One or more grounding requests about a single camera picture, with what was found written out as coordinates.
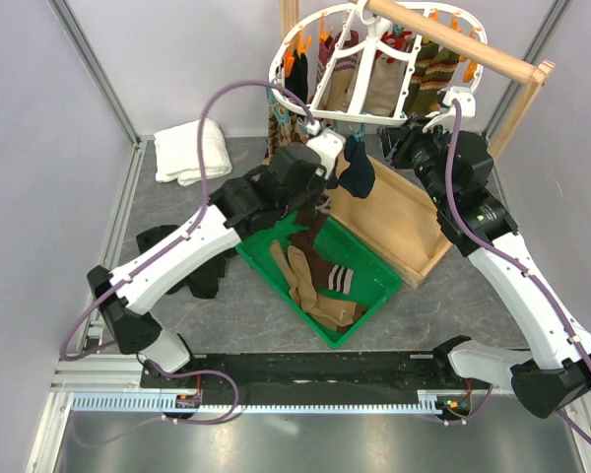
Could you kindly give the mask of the navy blue sock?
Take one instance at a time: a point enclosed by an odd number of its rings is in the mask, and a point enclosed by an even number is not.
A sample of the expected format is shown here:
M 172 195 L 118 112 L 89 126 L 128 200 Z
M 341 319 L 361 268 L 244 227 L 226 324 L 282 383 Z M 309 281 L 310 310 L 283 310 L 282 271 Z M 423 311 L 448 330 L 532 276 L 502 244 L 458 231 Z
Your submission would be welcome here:
M 375 183 L 375 172 L 364 141 L 349 136 L 344 148 L 344 159 L 348 166 L 339 176 L 339 185 L 353 197 L 367 198 Z
M 326 188 L 327 189 L 337 189 L 342 186 L 341 178 L 337 175 L 337 170 L 333 169 L 329 174 L 329 177 L 326 181 Z

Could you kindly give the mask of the teal clothes peg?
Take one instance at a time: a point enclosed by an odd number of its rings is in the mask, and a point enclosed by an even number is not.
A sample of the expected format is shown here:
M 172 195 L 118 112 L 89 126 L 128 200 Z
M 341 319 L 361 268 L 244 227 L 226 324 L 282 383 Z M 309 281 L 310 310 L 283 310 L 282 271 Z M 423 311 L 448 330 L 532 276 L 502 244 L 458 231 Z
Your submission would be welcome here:
M 350 138 L 349 140 L 354 144 L 363 144 L 365 136 L 365 124 L 361 123 L 358 128 L 350 126 Z

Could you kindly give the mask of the white oval sock hanger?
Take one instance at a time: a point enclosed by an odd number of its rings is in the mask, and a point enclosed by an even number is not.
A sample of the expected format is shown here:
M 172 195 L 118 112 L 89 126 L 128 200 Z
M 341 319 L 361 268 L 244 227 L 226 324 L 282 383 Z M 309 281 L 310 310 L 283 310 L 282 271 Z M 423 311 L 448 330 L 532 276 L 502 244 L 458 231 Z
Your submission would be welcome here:
M 293 19 L 283 15 L 283 39 L 271 61 L 275 87 L 302 91 L 301 100 L 269 93 L 283 111 L 330 121 L 400 125 L 409 115 L 426 127 L 449 127 L 459 101 L 464 121 L 477 113 L 488 39 L 464 9 L 437 1 L 399 2 L 410 15 L 384 18 L 363 1 L 338 4 Z

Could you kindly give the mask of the brown striped sock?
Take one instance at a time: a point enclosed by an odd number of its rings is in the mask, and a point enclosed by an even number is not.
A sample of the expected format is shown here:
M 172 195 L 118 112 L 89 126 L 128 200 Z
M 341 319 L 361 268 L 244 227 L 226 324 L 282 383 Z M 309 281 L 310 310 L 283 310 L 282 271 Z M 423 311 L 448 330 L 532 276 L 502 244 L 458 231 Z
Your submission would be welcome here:
M 329 290 L 348 295 L 354 277 L 354 270 L 324 259 L 314 244 L 330 216 L 332 198 L 323 194 L 312 212 L 298 211 L 294 224 L 303 230 L 289 235 L 291 244 L 300 249 L 309 267 L 312 284 L 316 290 Z

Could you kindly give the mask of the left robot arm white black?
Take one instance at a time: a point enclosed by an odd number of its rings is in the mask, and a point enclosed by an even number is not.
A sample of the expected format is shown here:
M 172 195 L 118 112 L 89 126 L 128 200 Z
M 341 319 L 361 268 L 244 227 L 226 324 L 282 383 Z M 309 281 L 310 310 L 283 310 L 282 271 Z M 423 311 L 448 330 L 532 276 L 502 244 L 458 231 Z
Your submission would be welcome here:
M 140 354 L 175 387 L 196 376 L 196 364 L 181 339 L 151 316 L 155 303 L 200 266 L 289 213 L 311 210 L 334 173 L 342 145 L 314 138 L 279 149 L 268 165 L 227 180 L 204 211 L 134 260 L 113 270 L 92 269 L 87 279 L 103 299 L 99 310 L 123 354 Z

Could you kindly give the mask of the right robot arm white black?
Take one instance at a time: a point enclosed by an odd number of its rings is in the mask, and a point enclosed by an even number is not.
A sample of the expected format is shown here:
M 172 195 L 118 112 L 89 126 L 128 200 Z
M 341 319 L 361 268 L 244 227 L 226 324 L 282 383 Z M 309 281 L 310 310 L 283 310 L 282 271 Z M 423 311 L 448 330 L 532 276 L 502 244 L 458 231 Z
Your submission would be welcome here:
M 377 135 L 389 165 L 415 173 L 443 234 L 489 281 L 528 344 L 516 351 L 456 337 L 431 363 L 433 380 L 446 388 L 465 377 L 508 387 L 539 418 L 591 392 L 591 334 L 559 301 L 517 224 L 488 191 L 493 158 L 484 138 L 459 128 L 429 130 L 419 116 Z

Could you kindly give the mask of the argyle brown orange sock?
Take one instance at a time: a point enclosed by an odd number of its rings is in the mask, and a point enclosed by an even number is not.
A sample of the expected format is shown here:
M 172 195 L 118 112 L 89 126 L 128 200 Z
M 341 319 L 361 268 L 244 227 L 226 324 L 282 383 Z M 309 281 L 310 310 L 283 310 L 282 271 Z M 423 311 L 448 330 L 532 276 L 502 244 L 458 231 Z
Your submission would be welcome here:
M 301 143 L 297 128 L 298 115 L 281 104 L 268 107 L 267 149 L 264 163 L 269 164 L 279 148 L 291 143 Z

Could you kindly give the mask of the beige red hanging sock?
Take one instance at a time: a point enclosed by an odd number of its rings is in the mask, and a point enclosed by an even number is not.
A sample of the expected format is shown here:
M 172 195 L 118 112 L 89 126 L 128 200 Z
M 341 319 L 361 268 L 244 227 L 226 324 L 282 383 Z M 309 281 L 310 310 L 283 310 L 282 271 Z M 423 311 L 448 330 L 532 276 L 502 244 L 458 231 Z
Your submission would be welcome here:
M 402 86 L 402 73 L 405 61 L 395 59 L 377 50 L 373 62 L 364 104 L 363 113 L 378 116 L 393 114 Z

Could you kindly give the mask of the olive striped hanging sock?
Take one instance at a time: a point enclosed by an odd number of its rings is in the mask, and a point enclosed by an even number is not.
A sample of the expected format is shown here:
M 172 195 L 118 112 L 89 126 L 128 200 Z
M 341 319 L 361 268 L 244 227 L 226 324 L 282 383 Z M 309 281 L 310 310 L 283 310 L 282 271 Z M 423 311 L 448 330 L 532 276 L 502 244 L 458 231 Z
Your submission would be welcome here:
M 422 40 L 404 103 L 407 115 L 429 114 L 438 109 L 439 92 L 451 81 L 460 55 L 429 40 Z

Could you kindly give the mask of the tan sock in bin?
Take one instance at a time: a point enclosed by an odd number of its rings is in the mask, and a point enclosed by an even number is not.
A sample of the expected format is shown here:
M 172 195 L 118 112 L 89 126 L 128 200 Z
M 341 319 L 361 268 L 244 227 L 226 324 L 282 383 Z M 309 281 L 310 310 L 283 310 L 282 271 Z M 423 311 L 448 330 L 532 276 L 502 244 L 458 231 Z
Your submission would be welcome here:
M 287 251 L 283 251 L 280 243 L 273 240 L 270 245 L 270 254 L 287 280 L 291 299 L 324 327 L 335 332 L 346 333 L 365 316 L 367 307 L 363 304 L 334 299 L 318 293 L 301 249 L 289 245 Z

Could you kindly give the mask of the white folded towel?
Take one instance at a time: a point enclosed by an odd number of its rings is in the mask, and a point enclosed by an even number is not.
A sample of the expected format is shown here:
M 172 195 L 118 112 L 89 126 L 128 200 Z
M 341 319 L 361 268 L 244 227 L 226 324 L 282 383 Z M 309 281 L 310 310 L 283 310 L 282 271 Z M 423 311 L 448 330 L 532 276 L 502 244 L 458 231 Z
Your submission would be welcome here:
M 154 134 L 158 183 L 177 181 L 189 186 L 201 180 L 198 155 L 199 121 L 184 123 Z M 225 136 L 214 120 L 204 121 L 202 150 L 207 179 L 225 176 L 232 171 Z

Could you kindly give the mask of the green plastic bin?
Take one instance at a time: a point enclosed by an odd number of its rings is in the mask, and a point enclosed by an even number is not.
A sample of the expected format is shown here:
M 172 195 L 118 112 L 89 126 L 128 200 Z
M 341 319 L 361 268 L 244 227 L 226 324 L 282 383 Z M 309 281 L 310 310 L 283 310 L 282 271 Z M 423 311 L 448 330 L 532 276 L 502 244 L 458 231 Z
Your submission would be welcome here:
M 337 298 L 361 303 L 367 311 L 345 334 L 324 327 L 290 297 L 288 282 L 270 255 L 272 241 L 276 240 L 281 248 L 286 248 L 288 236 L 301 229 L 295 224 L 295 217 L 294 214 L 289 215 L 272 229 L 261 231 L 240 243 L 235 250 L 329 348 L 343 348 L 361 326 L 399 290 L 402 286 L 401 277 L 339 221 L 329 218 L 313 247 L 322 258 L 355 271 L 350 291 L 346 295 L 339 294 Z

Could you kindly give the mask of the black cloth pile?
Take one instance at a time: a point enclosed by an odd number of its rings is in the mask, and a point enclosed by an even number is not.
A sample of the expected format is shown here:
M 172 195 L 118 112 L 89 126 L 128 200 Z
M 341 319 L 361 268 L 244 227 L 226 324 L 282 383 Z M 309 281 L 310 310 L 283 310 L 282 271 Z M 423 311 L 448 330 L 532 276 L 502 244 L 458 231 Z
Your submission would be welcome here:
M 135 236 L 141 254 L 145 253 L 157 243 L 168 237 L 177 229 L 176 225 L 160 225 L 144 230 Z M 228 249 L 211 258 L 209 261 L 186 275 L 172 286 L 167 295 L 173 295 L 186 288 L 191 295 L 200 300 L 212 300 L 219 291 L 221 280 L 226 276 L 228 263 L 234 255 L 233 249 Z

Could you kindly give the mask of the wooden rack frame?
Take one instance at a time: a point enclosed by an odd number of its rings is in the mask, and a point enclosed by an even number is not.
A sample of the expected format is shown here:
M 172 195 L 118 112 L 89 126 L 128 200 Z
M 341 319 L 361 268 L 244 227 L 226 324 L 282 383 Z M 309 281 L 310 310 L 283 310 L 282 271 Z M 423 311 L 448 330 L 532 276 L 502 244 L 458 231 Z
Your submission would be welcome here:
M 522 91 L 510 109 L 498 134 L 490 141 L 490 152 L 498 158 L 514 136 L 535 98 L 553 73 L 555 63 L 545 60 L 535 66 L 489 46 L 481 22 L 464 9 L 448 3 L 421 1 L 350 1 L 317 11 L 300 20 L 285 34 L 269 69 L 270 82 L 282 85 L 293 68 L 287 58 L 291 43 L 306 43 L 301 35 L 311 23 L 324 23 L 329 15 L 345 14 L 342 31 L 328 59 L 324 73 L 310 101 L 298 105 L 285 94 L 274 97 L 294 113 L 313 115 L 334 122 L 400 126 L 408 119 L 403 110 L 409 94 L 410 80 L 403 80 L 394 112 L 390 116 L 363 112 L 375 53 L 381 51 L 415 70 L 420 48 L 397 51 L 382 36 L 393 25 L 415 31 L 418 37 L 429 36 L 468 59 L 477 62 L 478 70 L 469 88 L 452 90 L 453 98 L 471 99 L 482 80 L 483 70 L 490 69 L 521 85 Z M 357 81 L 349 107 L 345 111 L 325 109 L 321 102 L 336 62 L 361 54 L 363 63 L 357 69 Z M 373 163 L 375 182 L 369 196 L 358 199 L 345 190 L 332 191 L 332 217 L 349 230 L 375 254 L 389 263 L 410 286 L 418 287 L 451 248 L 436 221 L 436 208 L 427 193 L 379 161 Z

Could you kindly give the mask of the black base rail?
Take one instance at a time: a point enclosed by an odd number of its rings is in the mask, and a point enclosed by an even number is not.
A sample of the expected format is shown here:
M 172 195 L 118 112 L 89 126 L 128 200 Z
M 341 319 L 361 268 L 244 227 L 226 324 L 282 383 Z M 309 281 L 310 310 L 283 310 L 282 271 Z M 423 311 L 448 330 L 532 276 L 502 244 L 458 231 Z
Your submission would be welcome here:
M 479 380 L 454 373 L 440 350 L 335 351 L 286 353 L 192 353 L 181 368 L 165 374 L 148 360 L 143 387 L 206 387 L 214 372 L 229 375 L 239 388 L 253 383 L 287 384 L 297 381 L 338 381 L 390 385 L 398 389 L 467 390 L 486 388 Z

